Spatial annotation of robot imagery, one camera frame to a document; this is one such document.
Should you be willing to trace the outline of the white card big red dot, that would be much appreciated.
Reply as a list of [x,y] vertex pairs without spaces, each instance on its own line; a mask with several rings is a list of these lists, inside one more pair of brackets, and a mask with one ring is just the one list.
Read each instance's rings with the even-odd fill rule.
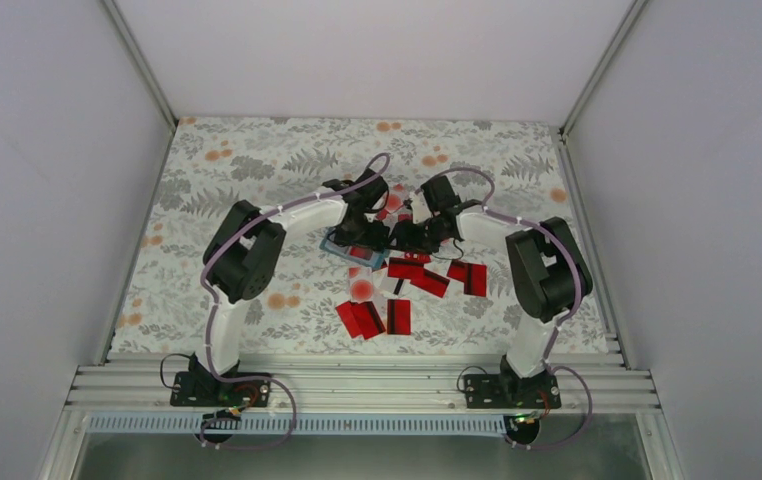
[[348,268],[348,293],[354,303],[371,302],[375,298],[373,270],[369,267]]

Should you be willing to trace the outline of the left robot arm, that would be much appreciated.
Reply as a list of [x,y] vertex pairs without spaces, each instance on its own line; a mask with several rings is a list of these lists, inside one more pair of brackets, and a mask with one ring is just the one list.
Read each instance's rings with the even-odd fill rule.
[[204,343],[196,353],[203,370],[196,392],[212,405],[235,391],[239,365],[239,324],[220,314],[224,302],[237,308],[260,295],[271,282],[282,247],[294,236],[326,229],[335,245],[382,251],[388,234],[369,217],[389,192],[381,172],[366,169],[356,182],[325,182],[321,188],[268,210],[243,200],[223,220],[204,255],[200,281],[213,296]]

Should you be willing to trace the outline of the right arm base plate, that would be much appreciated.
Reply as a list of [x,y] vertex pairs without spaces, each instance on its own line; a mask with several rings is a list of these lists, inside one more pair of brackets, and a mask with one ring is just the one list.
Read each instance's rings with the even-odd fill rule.
[[545,371],[533,377],[466,374],[464,396],[470,409],[558,409],[560,389],[554,375]]

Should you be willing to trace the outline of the teal leather card holder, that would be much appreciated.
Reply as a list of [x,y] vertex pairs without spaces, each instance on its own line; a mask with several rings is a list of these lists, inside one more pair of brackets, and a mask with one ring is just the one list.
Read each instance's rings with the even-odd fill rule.
[[375,251],[365,247],[341,246],[333,241],[334,230],[328,231],[320,243],[320,249],[340,259],[349,261],[357,266],[373,270],[381,269],[389,256],[387,250]]

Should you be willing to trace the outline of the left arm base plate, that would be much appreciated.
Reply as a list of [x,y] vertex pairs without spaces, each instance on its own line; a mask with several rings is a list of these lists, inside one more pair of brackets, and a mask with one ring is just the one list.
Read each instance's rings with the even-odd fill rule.
[[241,375],[241,382],[220,382],[192,372],[175,376],[169,403],[173,407],[266,407],[272,376],[268,373]]

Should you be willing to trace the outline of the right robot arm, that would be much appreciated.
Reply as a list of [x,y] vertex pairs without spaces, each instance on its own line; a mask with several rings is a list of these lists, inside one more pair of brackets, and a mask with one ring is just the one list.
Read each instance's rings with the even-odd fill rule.
[[572,229],[562,217],[534,222],[462,200],[445,175],[423,183],[402,202],[406,217],[392,231],[394,247],[432,254],[447,240],[504,250],[517,301],[526,317],[502,356],[498,391],[512,407],[553,375],[549,356],[563,324],[591,294],[593,280]]

